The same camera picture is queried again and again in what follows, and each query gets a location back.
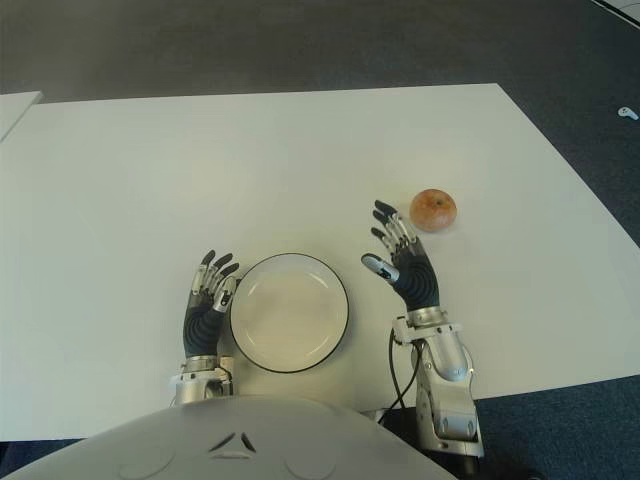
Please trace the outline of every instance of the apple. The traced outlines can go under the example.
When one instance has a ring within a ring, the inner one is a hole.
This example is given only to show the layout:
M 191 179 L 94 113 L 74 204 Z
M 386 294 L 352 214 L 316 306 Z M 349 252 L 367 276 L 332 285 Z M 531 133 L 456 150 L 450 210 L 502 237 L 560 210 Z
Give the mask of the apple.
M 448 227 L 456 219 L 458 209 L 453 198 L 442 190 L 431 188 L 413 197 L 409 218 L 420 230 L 433 232 Z

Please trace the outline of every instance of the dark floor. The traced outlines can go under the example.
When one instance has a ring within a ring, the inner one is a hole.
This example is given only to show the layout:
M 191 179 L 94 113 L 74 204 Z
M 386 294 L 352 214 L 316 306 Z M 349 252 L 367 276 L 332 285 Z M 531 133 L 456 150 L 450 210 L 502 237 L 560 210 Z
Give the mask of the dark floor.
M 50 102 L 497 82 L 640 243 L 640 122 L 616 115 L 623 105 L 640 112 L 640 31 L 588 0 L 0 0 L 0 8 L 0 91 L 42 90 Z M 539 466 L 556 480 L 636 480 L 639 394 L 633 377 L 483 400 L 488 460 L 498 470 Z M 0 476 L 53 446 L 35 448 L 10 446 L 13 463 Z

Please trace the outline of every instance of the robotic hand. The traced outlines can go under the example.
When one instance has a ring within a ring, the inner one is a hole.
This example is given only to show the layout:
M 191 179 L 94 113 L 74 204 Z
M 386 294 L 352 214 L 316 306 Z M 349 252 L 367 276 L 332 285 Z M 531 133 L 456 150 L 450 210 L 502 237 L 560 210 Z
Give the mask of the robotic hand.
M 202 259 L 189 292 L 183 329 L 186 362 L 182 373 L 175 377 L 178 405 L 233 395 L 231 359 L 218 359 L 218 340 L 236 291 L 236 279 L 231 274 L 239 264 L 223 268 L 233 255 L 229 253 L 214 262 L 215 255 L 211 250 Z
M 420 239 L 397 210 L 375 202 L 373 216 L 384 232 L 371 233 L 384 244 L 391 263 L 367 253 L 362 263 L 384 278 L 407 306 L 407 318 L 393 322 L 393 337 L 416 348 L 416 417 L 425 450 L 482 457 L 478 417 L 471 398 L 471 356 L 458 338 L 462 327 L 440 308 L 438 281 Z

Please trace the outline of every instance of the small white object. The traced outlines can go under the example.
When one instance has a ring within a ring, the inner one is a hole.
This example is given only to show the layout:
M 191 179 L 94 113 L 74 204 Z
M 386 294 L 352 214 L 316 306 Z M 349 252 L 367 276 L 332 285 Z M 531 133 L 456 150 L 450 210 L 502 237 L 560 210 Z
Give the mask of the small white object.
M 313 257 L 289 253 L 267 258 L 245 275 L 233 299 L 231 330 L 253 363 L 292 373 L 333 352 L 348 314 L 338 276 Z
M 638 120 L 638 114 L 631 110 L 629 107 L 622 107 L 618 110 L 618 115 L 621 117 L 629 117 L 632 120 Z

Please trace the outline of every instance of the silver wrist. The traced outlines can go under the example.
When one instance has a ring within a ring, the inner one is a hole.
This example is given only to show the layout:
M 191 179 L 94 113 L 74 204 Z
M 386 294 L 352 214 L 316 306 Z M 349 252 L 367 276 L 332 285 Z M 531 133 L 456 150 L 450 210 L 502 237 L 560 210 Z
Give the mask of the silver wrist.
M 182 373 L 201 372 L 213 370 L 218 366 L 218 357 L 215 355 L 197 355 L 187 358 L 182 365 Z
M 408 324 L 414 328 L 436 327 L 448 323 L 447 312 L 439 306 L 419 308 L 407 313 Z

